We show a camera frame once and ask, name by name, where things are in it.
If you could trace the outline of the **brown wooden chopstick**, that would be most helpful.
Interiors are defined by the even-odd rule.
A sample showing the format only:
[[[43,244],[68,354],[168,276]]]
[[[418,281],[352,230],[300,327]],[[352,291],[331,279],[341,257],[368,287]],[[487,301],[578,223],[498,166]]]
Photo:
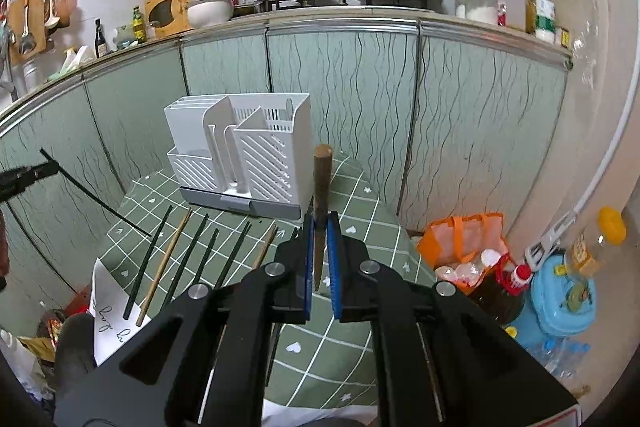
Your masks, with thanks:
[[[277,231],[278,231],[277,223],[273,222],[266,236],[265,243],[262,244],[262,249],[259,251],[257,258],[253,263],[253,266],[252,266],[253,270],[258,269],[262,265],[262,262],[264,261],[266,254],[268,253],[268,249],[273,239],[276,237]]]

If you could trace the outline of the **black chopstick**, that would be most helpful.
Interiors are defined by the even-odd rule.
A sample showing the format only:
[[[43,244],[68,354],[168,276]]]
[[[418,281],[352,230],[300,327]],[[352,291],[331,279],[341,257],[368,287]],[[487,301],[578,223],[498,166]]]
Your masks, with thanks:
[[[236,240],[235,244],[233,245],[232,251],[226,263],[224,264],[224,267],[222,268],[222,270],[220,271],[217,277],[216,283],[214,285],[215,289],[219,289],[222,286],[224,286],[224,281],[226,280],[226,277],[231,269],[231,265],[234,262],[236,256],[239,254],[239,250],[244,242],[245,237],[247,236],[248,231],[250,231],[251,226],[252,224],[250,222],[248,221],[245,222],[245,225],[242,228],[239,238]]]
[[[148,248],[146,248],[145,254],[143,256],[141,265],[140,265],[140,269],[136,275],[136,278],[134,279],[134,285],[132,285],[124,312],[122,312],[122,318],[127,321],[129,320],[130,314],[132,312],[132,309],[134,309],[134,304],[136,303],[136,299],[137,299],[137,295],[138,295],[138,291],[140,289],[140,286],[142,284],[143,281],[143,277],[144,277],[144,273],[146,270],[146,267],[149,264],[149,261],[151,260],[152,254],[154,253],[154,249],[156,247],[157,241],[160,238],[160,232],[163,231],[163,227],[164,225],[166,225],[166,222],[171,214],[171,211],[174,209],[174,207],[172,207],[172,205],[169,205],[168,208],[166,209],[162,220],[160,220],[160,224],[157,225],[157,228],[154,231],[154,234],[152,236],[151,242],[149,243]]]
[[[184,272],[184,270],[186,269],[186,265],[188,264],[191,255],[193,254],[193,251],[196,247],[196,245],[198,245],[198,241],[200,240],[200,237],[202,235],[202,233],[204,232],[207,222],[209,220],[209,214],[206,213],[206,215],[203,217],[200,225],[198,226],[198,229],[196,230],[196,232],[194,233],[192,239],[191,239],[191,243],[189,244],[189,247],[186,248],[186,251],[184,252],[181,261],[178,265],[178,268],[176,270],[175,276],[172,278],[171,283],[168,287],[168,291],[164,297],[162,306],[160,307],[160,309],[165,309],[169,303],[171,303],[172,299],[174,299],[175,297],[175,293],[177,291],[178,285],[180,283],[180,279],[182,277],[182,274]]]
[[[200,283],[201,277],[202,277],[204,269],[206,267],[206,263],[207,263],[210,255],[212,254],[212,251],[213,251],[213,249],[215,247],[215,243],[216,243],[218,235],[219,235],[219,229],[216,228],[215,231],[213,231],[212,236],[210,236],[210,239],[209,239],[209,242],[208,242],[208,244],[206,246],[204,254],[201,257],[200,264],[198,265],[198,269],[196,270],[195,275],[193,277],[192,284]]]
[[[112,206],[108,205],[107,202],[104,202],[103,199],[100,199],[98,195],[91,192],[88,187],[85,187],[80,181],[76,180],[65,168],[61,166],[61,164],[53,158],[51,154],[40,148],[39,153],[47,159],[48,164],[51,164],[56,173],[59,173],[66,181],[70,182],[74,187],[78,188],[82,194],[86,195],[88,199],[91,199],[93,202],[96,202],[103,210],[107,211],[110,215],[113,215],[118,220],[129,225],[130,228],[139,232],[142,236],[150,237],[150,233],[143,230],[139,225],[136,225],[134,222],[130,221],[124,215],[122,215],[119,211],[114,209]]]

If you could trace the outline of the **dark wooden chopstick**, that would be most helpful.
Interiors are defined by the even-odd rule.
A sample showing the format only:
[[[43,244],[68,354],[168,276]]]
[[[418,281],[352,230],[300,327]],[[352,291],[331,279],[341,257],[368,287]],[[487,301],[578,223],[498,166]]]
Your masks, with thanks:
[[[314,148],[314,290],[322,279],[323,255],[326,248],[326,216],[329,208],[333,150],[329,144]]]

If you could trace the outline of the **light wooden chopstick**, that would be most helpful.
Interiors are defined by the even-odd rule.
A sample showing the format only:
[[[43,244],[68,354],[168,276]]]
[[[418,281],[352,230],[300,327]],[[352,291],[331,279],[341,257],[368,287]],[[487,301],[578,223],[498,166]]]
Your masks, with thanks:
[[[165,249],[165,252],[163,254],[162,259],[160,259],[160,264],[157,267],[156,273],[155,273],[155,277],[152,280],[152,284],[148,290],[148,292],[145,295],[145,298],[143,300],[142,303],[142,307],[140,310],[140,313],[138,315],[137,321],[136,321],[136,325],[138,327],[141,327],[144,321],[144,318],[146,317],[146,312],[149,311],[149,307],[151,306],[151,303],[153,301],[153,298],[155,296],[155,293],[157,291],[157,287],[158,285],[160,285],[160,280],[162,279],[165,271],[166,271],[166,267],[168,265],[168,261],[171,258],[172,253],[174,252],[178,240],[180,239],[180,236],[184,230],[184,228],[186,227],[186,225],[188,224],[190,218],[192,215],[192,209],[189,208],[188,210],[186,210],[186,214],[183,216],[182,220],[180,221],[178,228],[176,228],[176,231],[174,232],[174,234],[172,234],[171,236],[171,240],[168,243],[168,246]]]

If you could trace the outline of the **white plastic utensil holder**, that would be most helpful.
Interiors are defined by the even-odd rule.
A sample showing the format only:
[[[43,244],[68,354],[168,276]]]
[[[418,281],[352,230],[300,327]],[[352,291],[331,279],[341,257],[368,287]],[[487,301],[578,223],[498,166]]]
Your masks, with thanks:
[[[309,94],[183,96],[164,114],[174,140],[167,158],[186,202],[303,220],[312,197]]]

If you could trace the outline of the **orange shopping bag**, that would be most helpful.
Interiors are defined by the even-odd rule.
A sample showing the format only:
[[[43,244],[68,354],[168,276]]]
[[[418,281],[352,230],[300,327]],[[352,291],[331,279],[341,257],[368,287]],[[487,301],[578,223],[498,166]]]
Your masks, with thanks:
[[[436,275],[470,295],[509,254],[500,212],[454,216],[427,225],[416,249]]]

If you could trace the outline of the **green checked tablecloth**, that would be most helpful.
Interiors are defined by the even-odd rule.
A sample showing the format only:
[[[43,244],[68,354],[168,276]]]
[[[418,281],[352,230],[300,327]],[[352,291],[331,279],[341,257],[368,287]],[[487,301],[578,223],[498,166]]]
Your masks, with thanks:
[[[437,407],[423,323],[431,289],[404,279],[378,248],[342,233],[342,318],[371,329],[378,413],[406,425],[410,409]],[[76,392],[80,425],[256,426],[262,420],[272,331],[305,319],[303,228],[271,262],[236,284],[193,285],[118,350]]]

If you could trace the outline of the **dark soy sauce bottle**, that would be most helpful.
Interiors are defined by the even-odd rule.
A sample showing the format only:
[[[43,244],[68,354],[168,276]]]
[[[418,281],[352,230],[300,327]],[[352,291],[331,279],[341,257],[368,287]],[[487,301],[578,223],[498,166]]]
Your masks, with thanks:
[[[96,36],[94,37],[94,49],[96,50],[97,58],[107,56],[107,54],[110,53],[110,49],[108,48],[104,36],[103,26],[99,18],[96,19]]]

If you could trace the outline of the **wooden cutting board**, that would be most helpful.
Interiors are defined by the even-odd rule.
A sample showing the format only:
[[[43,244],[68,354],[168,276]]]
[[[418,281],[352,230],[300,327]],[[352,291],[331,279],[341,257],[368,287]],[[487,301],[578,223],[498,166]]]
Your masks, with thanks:
[[[28,62],[40,54],[54,49],[53,39],[44,27],[48,17],[48,0],[28,0],[28,11],[25,11],[24,0],[11,0],[8,4],[9,28],[15,35],[15,42],[9,45],[10,57],[13,63]],[[35,39],[35,47],[29,53],[21,52],[22,35],[27,28]]]

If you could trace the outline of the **grey trousered legs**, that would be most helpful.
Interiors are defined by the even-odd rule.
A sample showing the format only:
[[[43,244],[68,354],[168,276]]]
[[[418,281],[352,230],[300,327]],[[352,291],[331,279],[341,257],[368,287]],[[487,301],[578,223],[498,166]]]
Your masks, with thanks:
[[[54,362],[58,398],[66,395],[96,368],[93,331],[94,317],[90,313],[72,315],[64,322]]]

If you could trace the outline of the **red cap sauce bottle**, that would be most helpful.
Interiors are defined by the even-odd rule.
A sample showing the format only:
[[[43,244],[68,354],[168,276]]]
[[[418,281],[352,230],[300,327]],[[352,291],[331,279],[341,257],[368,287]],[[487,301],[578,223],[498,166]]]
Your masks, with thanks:
[[[506,326],[522,312],[525,291],[532,278],[533,271],[527,263],[515,263],[509,255],[504,255],[472,292],[471,298],[498,324]]]

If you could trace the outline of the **yellow box on counter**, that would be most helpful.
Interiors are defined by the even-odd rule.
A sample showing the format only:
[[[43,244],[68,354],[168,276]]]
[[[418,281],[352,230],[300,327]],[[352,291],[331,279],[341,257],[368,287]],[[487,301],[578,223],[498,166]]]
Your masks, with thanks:
[[[146,0],[146,20],[157,38],[166,38],[192,29],[188,17],[190,0]]]

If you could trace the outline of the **blue plastic container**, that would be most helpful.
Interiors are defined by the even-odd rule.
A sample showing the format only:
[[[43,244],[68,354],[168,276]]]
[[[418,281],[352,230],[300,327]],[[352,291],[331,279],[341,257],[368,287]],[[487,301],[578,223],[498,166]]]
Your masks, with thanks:
[[[524,348],[548,339],[582,334],[597,315],[597,291],[593,279],[573,279],[565,270],[564,251],[551,255],[525,291],[520,315],[508,325]]]

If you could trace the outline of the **yellow lid glass jar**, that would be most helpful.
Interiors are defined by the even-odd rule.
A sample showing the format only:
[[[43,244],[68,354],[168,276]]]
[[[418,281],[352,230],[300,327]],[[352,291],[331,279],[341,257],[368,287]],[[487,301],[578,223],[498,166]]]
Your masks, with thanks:
[[[593,277],[602,269],[626,241],[627,225],[622,214],[602,207],[596,220],[576,237],[567,257],[567,269],[576,277]]]

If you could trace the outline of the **clear jar white contents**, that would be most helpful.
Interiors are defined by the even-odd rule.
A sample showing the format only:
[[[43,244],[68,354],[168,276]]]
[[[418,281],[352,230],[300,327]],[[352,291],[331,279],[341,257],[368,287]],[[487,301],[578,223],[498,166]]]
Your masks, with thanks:
[[[498,0],[454,0],[456,17],[487,25],[498,25]]]

